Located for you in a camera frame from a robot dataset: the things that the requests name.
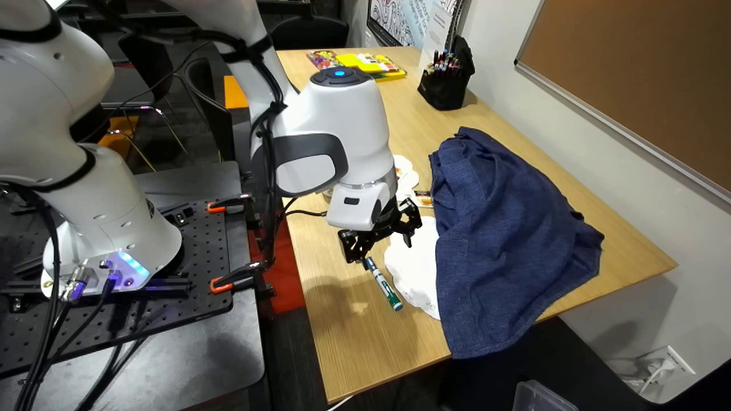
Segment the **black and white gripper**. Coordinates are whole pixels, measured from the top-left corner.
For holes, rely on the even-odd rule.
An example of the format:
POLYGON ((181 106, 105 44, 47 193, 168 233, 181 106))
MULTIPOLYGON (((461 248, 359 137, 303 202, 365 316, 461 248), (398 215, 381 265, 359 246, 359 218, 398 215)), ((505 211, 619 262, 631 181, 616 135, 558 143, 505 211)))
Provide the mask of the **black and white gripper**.
POLYGON ((423 225, 417 204, 412 199, 399 200, 389 183, 336 184, 327 222, 337 228, 344 260, 360 260, 368 272, 377 272, 377 262, 368 254, 378 239, 399 233, 405 243, 412 246, 414 233, 423 225))

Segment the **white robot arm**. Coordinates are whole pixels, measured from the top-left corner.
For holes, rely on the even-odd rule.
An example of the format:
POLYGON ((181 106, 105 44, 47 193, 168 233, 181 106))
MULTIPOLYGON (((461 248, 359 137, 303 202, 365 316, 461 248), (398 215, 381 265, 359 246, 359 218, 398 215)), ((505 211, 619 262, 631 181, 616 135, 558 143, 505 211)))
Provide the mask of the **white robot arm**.
MULTIPOLYGON (((271 193, 325 191, 327 222, 343 236, 378 239, 416 215, 398 195, 385 110, 370 75, 325 67, 297 88, 255 0, 163 2, 216 45, 248 96, 261 135, 252 155, 268 162, 271 193)), ((62 215, 40 258, 43 296, 137 292, 183 250, 181 228, 148 200, 125 160, 71 135, 111 77, 108 53, 45 0, 0 0, 0 181, 62 215)))

